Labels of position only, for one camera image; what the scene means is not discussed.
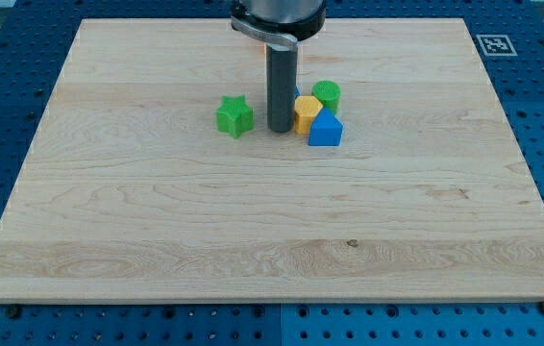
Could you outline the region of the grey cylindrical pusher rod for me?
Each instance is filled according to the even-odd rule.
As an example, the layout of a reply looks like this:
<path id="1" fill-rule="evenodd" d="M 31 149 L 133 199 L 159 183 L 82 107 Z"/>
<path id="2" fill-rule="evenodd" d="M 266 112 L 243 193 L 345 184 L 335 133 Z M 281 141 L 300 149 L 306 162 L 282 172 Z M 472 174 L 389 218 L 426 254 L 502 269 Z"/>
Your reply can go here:
<path id="1" fill-rule="evenodd" d="M 293 127 L 297 52 L 272 44 L 266 45 L 267 125 L 276 133 Z"/>

